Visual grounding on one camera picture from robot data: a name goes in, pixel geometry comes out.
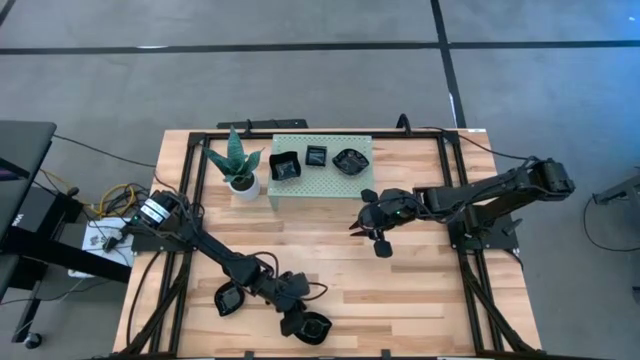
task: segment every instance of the gray floor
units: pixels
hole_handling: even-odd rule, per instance
[[[441,3],[450,41],[640,38],[640,6],[632,0]],[[427,0],[17,0],[0,28],[0,47],[433,41],[433,23]],[[456,50],[452,56],[468,126],[487,128],[501,151],[565,163],[578,186],[564,202],[517,213],[524,218],[518,235],[544,348],[637,358],[640,305],[631,285],[640,258],[589,244],[581,211],[590,193],[634,175],[640,165],[640,49]],[[54,121],[59,134],[146,162],[156,159],[165,129],[220,121],[303,117],[316,128],[375,127],[393,125],[406,112],[414,126],[453,125],[437,50],[3,56],[0,80],[0,118]],[[502,171],[517,165],[496,161]],[[115,183],[149,184],[151,176],[60,142],[43,167],[93,200]],[[637,246],[640,229],[626,206],[592,208],[594,238]],[[43,292],[55,295],[73,283],[54,270]],[[43,304],[34,330],[48,341],[32,351],[6,343],[22,307],[0,307],[4,358],[107,353],[124,291],[109,284]],[[23,296],[12,291],[6,300]]]

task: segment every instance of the wooden tabletop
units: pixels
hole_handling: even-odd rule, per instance
[[[160,150],[158,176],[176,188],[190,131],[194,130],[165,132]],[[489,147],[485,132],[459,131]],[[327,340],[319,346],[306,345],[294,336],[282,337],[279,330],[282,315],[252,297],[237,313],[220,318],[213,295],[228,278],[218,264],[198,252],[193,257],[179,356],[243,356],[246,350],[255,351],[256,356],[283,357],[379,356],[381,349],[390,349],[397,356],[474,353],[457,256],[450,248],[445,226],[415,221],[395,228],[386,233],[393,245],[393,257],[376,258],[372,241],[349,237],[348,227],[355,214],[326,207],[324,203],[310,205],[304,213],[274,213],[266,197],[271,140],[243,143],[247,153],[265,149],[257,170],[261,195],[254,202],[238,200],[222,182],[218,170],[209,164],[202,194],[205,227],[234,251],[273,252],[280,260],[281,271],[305,272],[313,281],[327,284],[329,291],[308,303],[309,311],[324,314],[334,325]],[[211,147],[226,154],[226,141],[215,140]],[[373,147],[376,191],[392,187],[411,191],[418,185],[443,184],[434,140],[375,139]],[[496,174],[491,154],[464,140],[462,150],[469,181]],[[194,164],[198,163],[199,153],[196,151]],[[453,177],[457,179],[451,152],[449,159]],[[196,166],[191,174],[189,195],[195,173]],[[154,183],[154,189],[161,188]],[[114,351],[125,347],[129,309],[151,256],[141,254],[135,259]],[[155,309],[164,256],[153,265],[142,287],[132,334],[142,328]],[[539,347],[520,266],[503,251],[486,251],[485,256],[496,305],[526,342]],[[174,274],[180,262],[178,258]],[[485,347],[490,348],[486,314],[479,303],[478,308]],[[166,319],[160,349],[168,348],[173,308]]]

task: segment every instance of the white pot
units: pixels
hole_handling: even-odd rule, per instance
[[[258,175],[256,175],[255,171],[253,172],[253,179],[254,179],[253,185],[251,185],[250,188],[244,191],[238,191],[234,189],[233,186],[231,186],[231,183],[227,183],[227,185],[229,186],[229,189],[231,189],[231,191],[235,196],[239,197],[244,201],[251,201],[251,200],[255,200],[255,198],[257,198],[258,195],[260,195],[260,180],[258,180]]]

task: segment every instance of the potted plant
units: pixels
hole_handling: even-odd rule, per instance
[[[235,195],[244,200],[253,200],[258,197],[260,182],[255,169],[260,163],[262,150],[251,153],[249,156],[245,155],[240,136],[232,126],[227,143],[227,157],[211,149],[203,151],[224,175],[224,182],[229,185]]]

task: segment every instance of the yellow cable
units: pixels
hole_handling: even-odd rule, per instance
[[[73,185],[71,185],[71,183],[69,183],[68,181],[64,180],[63,178],[59,177],[58,175],[56,175],[56,174],[54,174],[54,173],[52,173],[50,171],[47,171],[47,170],[44,170],[44,169],[40,169],[40,171],[42,171],[47,176],[49,176],[49,177],[55,179],[56,181],[60,182],[61,184],[63,184],[67,188],[67,191],[69,191],[73,187]],[[107,200],[109,195],[111,195],[116,190],[126,189],[126,188],[131,189],[131,197],[129,198],[129,201],[125,205],[124,209],[122,209],[120,211],[114,210],[114,211],[111,211],[109,213],[104,213],[104,210],[103,210],[104,203],[109,201],[109,200]],[[98,204],[98,210],[93,208],[94,204],[87,203],[87,202],[84,202],[82,200],[79,200],[79,202],[82,205],[84,205],[85,207],[87,207],[91,212],[96,214],[100,219],[102,219],[103,217],[109,217],[109,216],[114,216],[114,215],[123,216],[124,214],[127,213],[127,211],[129,211],[131,206],[133,204],[135,204],[136,200],[137,200],[136,191],[135,191],[135,188],[133,186],[131,186],[130,184],[119,184],[119,185],[116,185],[116,186],[112,187],[111,189],[109,189],[107,192],[105,192],[102,195],[102,198],[100,199],[100,203]]]

